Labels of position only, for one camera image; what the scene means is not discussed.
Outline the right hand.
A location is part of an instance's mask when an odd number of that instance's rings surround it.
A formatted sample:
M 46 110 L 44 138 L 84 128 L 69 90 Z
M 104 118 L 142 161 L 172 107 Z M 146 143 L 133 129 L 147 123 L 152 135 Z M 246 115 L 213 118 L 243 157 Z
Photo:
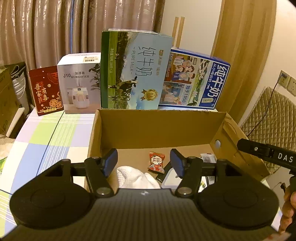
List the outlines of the right hand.
M 280 226 L 278 229 L 279 233 L 284 233 L 287 227 L 292 223 L 293 217 L 295 216 L 295 208 L 296 208 L 296 193 L 291 192 L 290 186 L 285 191 L 284 195 L 284 205 L 282 207 L 282 217 L 280 220 Z

